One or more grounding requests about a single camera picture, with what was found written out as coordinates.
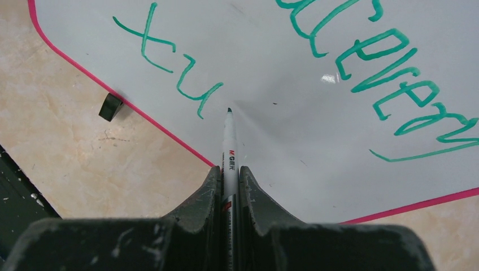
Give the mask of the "pink framed whiteboard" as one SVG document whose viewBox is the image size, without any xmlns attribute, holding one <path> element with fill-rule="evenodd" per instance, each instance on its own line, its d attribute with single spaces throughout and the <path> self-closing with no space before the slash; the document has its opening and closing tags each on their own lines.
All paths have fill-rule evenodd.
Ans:
<svg viewBox="0 0 479 271">
<path fill-rule="evenodd" d="M 478 194 L 477 1 L 29 1 L 42 39 L 308 222 Z"/>
</svg>

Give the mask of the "green whiteboard marker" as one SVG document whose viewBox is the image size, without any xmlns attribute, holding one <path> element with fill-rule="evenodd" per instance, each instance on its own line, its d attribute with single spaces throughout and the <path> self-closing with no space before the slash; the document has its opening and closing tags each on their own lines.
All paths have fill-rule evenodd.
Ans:
<svg viewBox="0 0 479 271">
<path fill-rule="evenodd" d="M 223 196 L 221 212 L 225 229 L 225 268 L 226 270 L 240 270 L 240 253 L 238 237 L 238 165 L 236 159 L 237 137 L 233 111 L 227 109 L 224 122 L 224 138 L 222 152 L 221 176 L 223 181 Z"/>
</svg>

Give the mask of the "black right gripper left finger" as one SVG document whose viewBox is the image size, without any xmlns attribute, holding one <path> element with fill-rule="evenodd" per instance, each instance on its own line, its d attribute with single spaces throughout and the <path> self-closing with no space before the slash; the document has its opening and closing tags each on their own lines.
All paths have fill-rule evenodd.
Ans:
<svg viewBox="0 0 479 271">
<path fill-rule="evenodd" d="M 172 224 L 165 270 L 219 270 L 221 172 L 214 166 L 198 190 L 166 215 Z"/>
</svg>

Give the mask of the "black whiteboard foot clip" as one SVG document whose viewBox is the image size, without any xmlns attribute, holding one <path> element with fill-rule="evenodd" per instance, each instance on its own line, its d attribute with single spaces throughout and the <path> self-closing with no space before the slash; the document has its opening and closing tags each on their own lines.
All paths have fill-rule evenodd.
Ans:
<svg viewBox="0 0 479 271">
<path fill-rule="evenodd" d="M 103 101 L 98 115 L 104 120 L 111 122 L 121 110 L 123 104 L 123 101 L 119 97 L 108 93 Z"/>
</svg>

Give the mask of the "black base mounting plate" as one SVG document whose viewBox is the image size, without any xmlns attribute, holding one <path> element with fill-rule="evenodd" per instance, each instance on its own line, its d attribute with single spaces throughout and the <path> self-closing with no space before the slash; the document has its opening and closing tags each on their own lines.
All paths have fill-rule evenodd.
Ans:
<svg viewBox="0 0 479 271">
<path fill-rule="evenodd" d="M 27 227 L 59 214 L 1 147 L 1 262 Z"/>
</svg>

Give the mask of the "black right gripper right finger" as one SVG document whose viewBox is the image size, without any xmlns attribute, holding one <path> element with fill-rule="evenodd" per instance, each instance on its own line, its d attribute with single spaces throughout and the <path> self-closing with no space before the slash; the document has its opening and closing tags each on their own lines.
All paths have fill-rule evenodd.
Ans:
<svg viewBox="0 0 479 271">
<path fill-rule="evenodd" d="M 279 241 L 280 230 L 302 226 L 258 184 L 251 169 L 239 171 L 243 228 L 243 260 L 246 270 L 285 270 L 286 256 Z"/>
</svg>

